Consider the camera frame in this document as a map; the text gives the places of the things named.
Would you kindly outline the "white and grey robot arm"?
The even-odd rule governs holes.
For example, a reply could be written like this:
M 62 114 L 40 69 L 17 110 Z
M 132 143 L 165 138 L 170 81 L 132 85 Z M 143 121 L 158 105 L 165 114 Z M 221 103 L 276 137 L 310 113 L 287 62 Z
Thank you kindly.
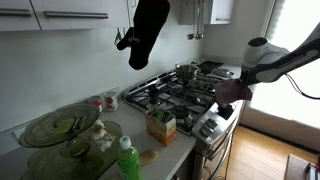
M 251 39 L 241 67 L 241 81 L 246 85 L 271 83 L 282 75 L 320 58 L 320 23 L 294 51 L 272 44 L 265 37 Z

